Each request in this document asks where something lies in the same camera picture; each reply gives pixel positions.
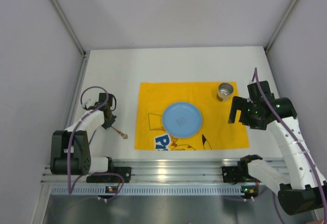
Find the metal cup brown base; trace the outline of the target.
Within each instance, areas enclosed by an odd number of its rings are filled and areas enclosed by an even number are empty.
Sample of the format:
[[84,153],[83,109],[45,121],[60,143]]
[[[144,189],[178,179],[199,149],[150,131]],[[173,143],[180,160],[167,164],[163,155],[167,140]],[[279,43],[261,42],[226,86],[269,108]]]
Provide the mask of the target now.
[[217,99],[221,102],[228,101],[234,92],[234,88],[230,83],[224,82],[218,86]]

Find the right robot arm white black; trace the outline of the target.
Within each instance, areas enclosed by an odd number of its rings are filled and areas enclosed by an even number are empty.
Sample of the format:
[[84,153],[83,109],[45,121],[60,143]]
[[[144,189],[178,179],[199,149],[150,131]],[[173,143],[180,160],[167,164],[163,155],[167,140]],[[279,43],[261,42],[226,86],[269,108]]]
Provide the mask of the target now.
[[244,180],[256,179],[278,198],[288,215],[320,209],[326,203],[326,178],[314,166],[302,137],[297,113],[288,98],[275,98],[268,81],[247,86],[249,97],[232,99],[228,122],[239,121],[251,129],[269,131],[275,138],[289,175],[283,176],[259,155],[247,155],[237,162]]

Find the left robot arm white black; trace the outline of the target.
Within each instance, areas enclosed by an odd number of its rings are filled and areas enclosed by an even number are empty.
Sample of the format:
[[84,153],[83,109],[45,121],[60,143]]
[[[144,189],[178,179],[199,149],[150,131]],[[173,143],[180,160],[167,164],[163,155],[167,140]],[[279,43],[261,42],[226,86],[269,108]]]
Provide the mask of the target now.
[[116,108],[113,94],[99,93],[99,100],[85,106],[80,120],[65,130],[57,130],[52,135],[50,170],[52,174],[67,175],[67,158],[71,159],[72,175],[87,175],[106,172],[110,168],[109,159],[91,155],[91,139],[99,128],[108,129],[115,122],[112,112]]

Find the yellow Pikachu cloth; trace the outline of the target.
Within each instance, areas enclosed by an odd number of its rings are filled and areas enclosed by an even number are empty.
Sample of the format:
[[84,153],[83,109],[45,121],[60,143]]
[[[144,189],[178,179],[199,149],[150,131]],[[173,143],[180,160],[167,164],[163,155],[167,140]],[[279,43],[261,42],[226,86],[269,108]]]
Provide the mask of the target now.
[[[231,100],[217,98],[218,82],[142,83],[139,88],[135,149],[151,151],[223,150],[248,148],[241,123],[229,124]],[[188,102],[202,115],[200,130],[183,139],[165,131],[162,115],[176,102]]]

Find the light blue plate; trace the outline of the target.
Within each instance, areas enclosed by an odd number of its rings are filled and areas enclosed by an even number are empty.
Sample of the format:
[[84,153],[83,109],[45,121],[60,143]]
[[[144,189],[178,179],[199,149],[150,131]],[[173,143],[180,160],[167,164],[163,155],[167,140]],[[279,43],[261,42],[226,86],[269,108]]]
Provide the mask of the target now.
[[191,103],[175,102],[165,109],[161,121],[167,133],[177,138],[187,139],[200,131],[202,114]]

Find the gold spoon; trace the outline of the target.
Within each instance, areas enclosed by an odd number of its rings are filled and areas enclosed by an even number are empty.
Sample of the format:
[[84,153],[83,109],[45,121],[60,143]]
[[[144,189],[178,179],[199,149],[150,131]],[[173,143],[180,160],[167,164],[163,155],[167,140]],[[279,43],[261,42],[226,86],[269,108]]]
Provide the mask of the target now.
[[121,132],[120,130],[116,129],[115,127],[111,126],[112,129],[114,129],[124,140],[128,139],[128,135]]

